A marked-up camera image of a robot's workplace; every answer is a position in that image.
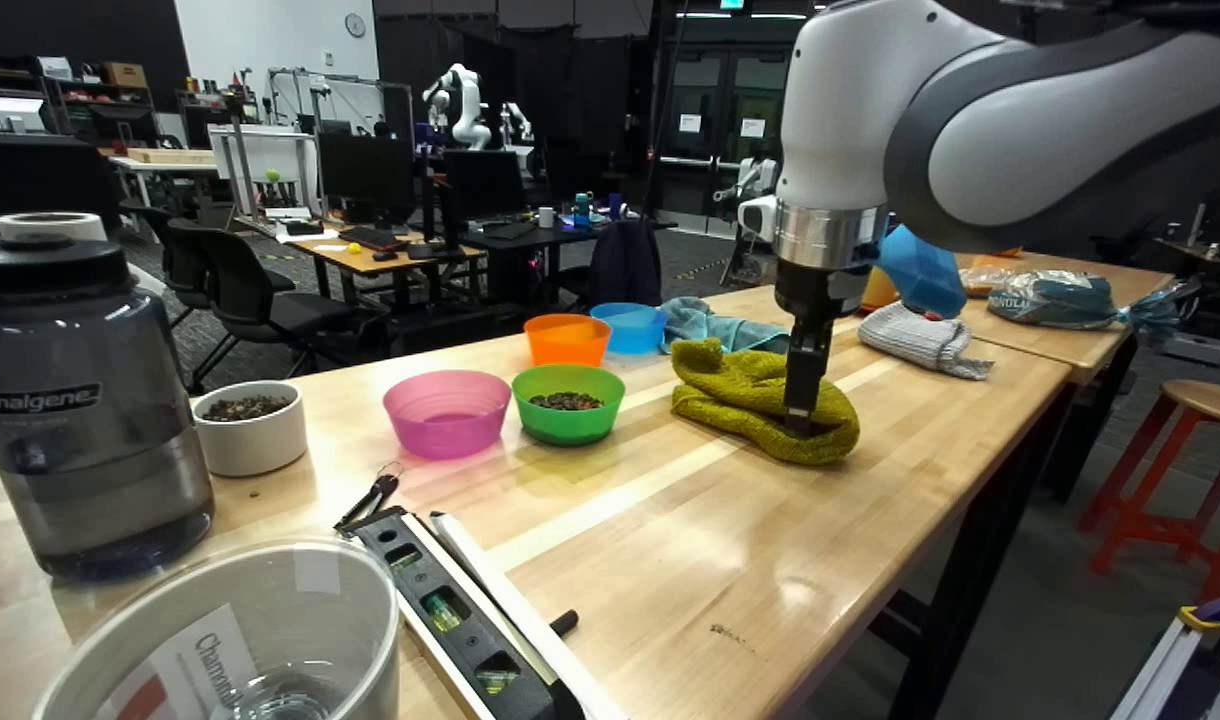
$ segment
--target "white cloth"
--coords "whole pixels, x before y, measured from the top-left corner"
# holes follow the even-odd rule
[[[927,318],[902,302],[885,302],[861,318],[861,344],[947,376],[988,379],[990,372],[988,361],[963,361],[963,318]]]

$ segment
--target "bowl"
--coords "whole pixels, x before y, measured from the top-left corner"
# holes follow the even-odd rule
[[[342,545],[264,545],[198,563],[96,628],[47,685],[65,717],[386,717],[398,603]]]
[[[216,389],[192,399],[192,417],[213,475],[264,475],[304,455],[304,402],[283,379]]]
[[[526,369],[512,379],[522,431],[541,442],[594,442],[612,434],[625,399],[618,376],[604,369]]]
[[[404,451],[472,455],[495,442],[512,389],[486,372],[422,372],[383,393]]]
[[[544,311],[522,322],[532,362],[599,369],[607,351],[607,322],[578,311]]]
[[[650,302],[594,302],[594,318],[607,322],[612,356],[655,356],[660,351],[660,311]]]

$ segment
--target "green bowl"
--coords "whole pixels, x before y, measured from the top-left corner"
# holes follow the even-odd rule
[[[575,447],[612,434],[625,382],[604,369],[526,369],[512,393],[532,441]]]

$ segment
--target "white container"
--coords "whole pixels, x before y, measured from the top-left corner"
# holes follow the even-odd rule
[[[250,420],[204,420],[221,399],[274,396],[289,407]],[[304,402],[283,379],[229,382],[192,402],[213,475],[264,475],[304,455]]]
[[[81,645],[30,720],[96,717],[127,673],[224,603],[258,674],[304,666],[297,674],[323,689],[328,717],[397,717],[398,603],[386,566],[342,545],[268,545],[198,563],[127,603]]]

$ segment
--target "computer monitor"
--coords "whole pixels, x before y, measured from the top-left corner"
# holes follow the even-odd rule
[[[411,144],[383,134],[319,134],[323,195],[349,222],[404,222],[415,209]]]
[[[446,192],[444,192],[446,222],[526,211],[526,192],[514,150],[444,150],[444,172],[446,172]]]

